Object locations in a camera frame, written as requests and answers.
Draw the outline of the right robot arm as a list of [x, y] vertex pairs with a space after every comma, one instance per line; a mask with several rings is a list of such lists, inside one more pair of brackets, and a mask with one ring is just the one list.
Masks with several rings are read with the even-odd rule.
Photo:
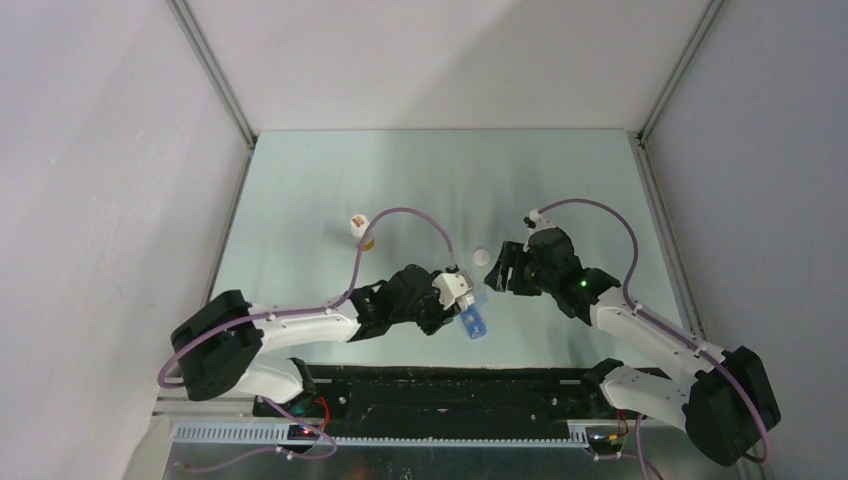
[[638, 412], [685, 432], [708, 459], [731, 466], [747, 456], [781, 413], [760, 357], [685, 333], [634, 300], [622, 284], [581, 264], [568, 235], [553, 227], [526, 243], [506, 241], [485, 284], [516, 296], [549, 295], [567, 317], [624, 340], [662, 371], [640, 373], [605, 359], [582, 382], [585, 411], [606, 418]]

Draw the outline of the blue pill organizer box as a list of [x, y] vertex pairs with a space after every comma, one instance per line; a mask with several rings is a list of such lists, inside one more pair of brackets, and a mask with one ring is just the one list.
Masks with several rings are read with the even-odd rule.
[[461, 324], [470, 340], [480, 339], [487, 334], [487, 326], [482, 315], [482, 307], [487, 302], [488, 297], [485, 294], [475, 296], [473, 301], [467, 301], [467, 305], [459, 314]]

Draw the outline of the white bottle orange label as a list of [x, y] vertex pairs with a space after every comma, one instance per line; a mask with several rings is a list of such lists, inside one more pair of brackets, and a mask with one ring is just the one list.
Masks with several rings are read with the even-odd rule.
[[362, 251], [369, 251], [375, 246], [369, 227], [370, 221], [364, 214], [353, 215], [350, 219], [350, 233]]

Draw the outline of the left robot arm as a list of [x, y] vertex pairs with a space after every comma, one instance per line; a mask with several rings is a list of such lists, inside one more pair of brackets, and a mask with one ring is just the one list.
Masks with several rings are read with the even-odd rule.
[[370, 340], [404, 323], [433, 335], [473, 305], [472, 291], [471, 280], [456, 267], [429, 272], [414, 264], [321, 308], [274, 311], [255, 306], [239, 290], [225, 291], [172, 332], [177, 359], [164, 370], [179, 370], [176, 385], [194, 402], [236, 392], [266, 397], [290, 415], [304, 416], [316, 403], [311, 374], [304, 361], [277, 351]]

